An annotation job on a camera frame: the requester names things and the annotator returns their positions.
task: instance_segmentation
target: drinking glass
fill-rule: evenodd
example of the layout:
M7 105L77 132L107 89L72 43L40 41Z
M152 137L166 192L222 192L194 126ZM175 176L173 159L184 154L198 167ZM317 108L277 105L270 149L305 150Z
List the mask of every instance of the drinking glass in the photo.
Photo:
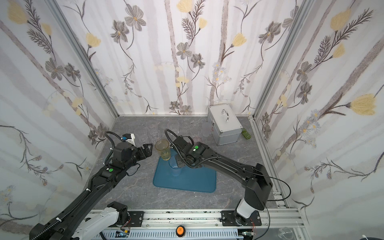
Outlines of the drinking glass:
M167 161L170 159L169 142L165 139L158 140L155 144L156 150L159 152L160 157Z

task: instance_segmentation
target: gray flower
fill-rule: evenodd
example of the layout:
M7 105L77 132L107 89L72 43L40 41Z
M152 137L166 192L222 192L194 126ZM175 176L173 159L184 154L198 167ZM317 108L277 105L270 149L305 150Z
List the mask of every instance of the gray flower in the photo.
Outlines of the gray flower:
M45 69L51 73L51 78L61 79L63 78L61 75L64 74L64 68L63 66L57 66L57 63L54 59L49 58L49 61L45 62Z
M295 6L295 8L291 11L291 18L284 19L282 24L283 28L289 28L292 25L298 10L299 10L299 6Z
M99 135L99 137L104 138L106 131L107 131L107 127L105 127L101 122L100 125L97 127L96 133Z
M307 103L307 95L311 94L312 85L310 85L308 82L305 82L305 84L300 87L300 90L301 92L297 95L297 97L301 98L301 104Z
M192 113L192 107L191 106L187 106L187 105L184 105L180 108L180 112L183 114L183 115L188 115L188 114L191 114Z
M265 138L269 138L269 134L271 134L271 132L272 132L271 127L268 124L266 124L263 129Z
M125 11L130 15L130 17L125 17L125 22L128 26L135 25L137 31L141 31L141 26L146 26L147 23L141 19L144 15L143 11L136 5L131 7L131 5L127 4Z
M201 54L193 54L192 55L192 58L191 58L191 61L193 62L193 68L197 67L197 65L200 67L200 68L203 68L205 63L203 63L201 60L203 58L201 57Z
M177 56L181 56L181 59L185 59L185 57L190 57L192 56L192 52L191 51L188 51L188 43L179 43L177 45L177 49L179 50L176 55Z
M272 21L265 29L266 33L259 35L259 43L263 43L265 40L271 43L273 41L273 37L280 33L280 25L281 23L275 23Z
M126 34L129 34L129 30L125 25L125 22L113 20L112 29L116 31L115 33L111 34L111 37L113 37L113 41L118 43L121 38L124 42L128 42Z
M262 116L262 121L263 122L268 122L268 119L269 119L269 115L267 112L265 112L265 114Z
M175 111L175 109L179 109L179 106L180 106L180 103L178 103L177 101L174 101L174 102L171 101L169 109L171 109L172 111Z
M89 132L88 139L90 141L92 141L92 143L91 143L92 145L94 145L96 143L96 138L97 138L97 134L96 134L95 130L91 130Z
M73 81L75 81L75 82L76 82L76 77L78 77L78 78L81 77L80 71L75 70L74 66L72 66L72 64L70 64L70 63L68 63L68 65L65 66L65 71L67 73L67 76L72 77Z
M309 64L308 61L303 62L301 65L301 69L297 70L297 81L307 81L308 76L306 73L308 73L311 70L312 64Z

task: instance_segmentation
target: white wall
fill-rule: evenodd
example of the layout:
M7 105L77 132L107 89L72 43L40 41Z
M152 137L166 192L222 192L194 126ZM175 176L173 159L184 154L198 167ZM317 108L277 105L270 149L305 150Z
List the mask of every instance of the white wall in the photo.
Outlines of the white wall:
M364 11L367 21L354 28ZM383 22L382 1L316 1L257 116L313 240L384 236ZM348 29L356 30L338 41Z
M104 144L103 131L114 122L48 7L32 3L40 18L35 28L28 3L0 3L2 239L27 236L77 197ZM49 53L31 40L30 30ZM61 66L61 80L47 68L50 58ZM64 70L68 63L79 70L76 81ZM101 143L96 147L89 135Z
M141 26L141 31L128 26L129 33L124 34L126 41L121 38L120 46L111 34L116 32L112 29L114 20L127 26L124 19L130 15L124 1L94 0L85 5L83 0L58 2L85 50L88 50L87 34L99 40L97 46L88 50L88 55L118 112L169 115L207 114L210 105L221 103L229 103L236 114L253 114L288 36L294 14L291 11L301 3L300 0L127 0L127 4L137 5L143 12L141 21L146 25ZM207 21L193 40L187 38L182 27L183 18L192 19L180 8L187 8L188 2L193 6L198 2L204 5L192 28L198 31L199 21ZM260 38L269 32L266 28L272 22L275 30L271 37ZM229 48L239 33L246 42ZM201 69L198 65L193 67L191 57L187 60L177 55L180 43L187 43L191 54L201 54L205 63ZM234 52L221 61L225 51ZM125 79L133 64L134 73ZM180 77L187 80L179 82Z

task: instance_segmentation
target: gray tabletop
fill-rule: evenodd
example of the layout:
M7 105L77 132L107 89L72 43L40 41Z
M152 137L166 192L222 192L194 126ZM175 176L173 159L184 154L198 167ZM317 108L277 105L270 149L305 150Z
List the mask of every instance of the gray tabletop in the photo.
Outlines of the gray tabletop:
M240 135L235 143L217 146L212 135L203 137L201 131L199 137L202 142L217 150L220 154L244 164L255 166L263 164L255 136L247 117L238 117L242 126L251 134L251 139L245 139ZM146 126L148 121L158 122L161 134L169 121L179 122L179 135L190 135L201 129L201 124L206 122L206 117L118 117L112 131L122 135L133 133L139 126ZM96 162L92 175L103 165L105 157L109 153L111 144L104 146L102 153ZM128 206L128 209L233 209L244 196L244 188L241 184L226 175L217 173L216 190L213 193L192 192L156 187L153 185L153 177L156 171L159 154L154 149L151 157L140 162L141 167L131 177L125 177L108 194L106 194L94 207L104 209L109 203L117 201ZM274 202L267 203L268 208L276 208Z

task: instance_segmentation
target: blue rubber mat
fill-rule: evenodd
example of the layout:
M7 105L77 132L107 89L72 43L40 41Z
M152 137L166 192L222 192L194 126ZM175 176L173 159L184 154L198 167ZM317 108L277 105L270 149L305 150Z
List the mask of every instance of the blue rubber mat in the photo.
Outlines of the blue rubber mat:
M168 161L159 157L153 185L196 192L214 192L216 190L215 170L207 167L193 169L185 166L178 168L175 159L177 153L173 149L170 153L171 158Z

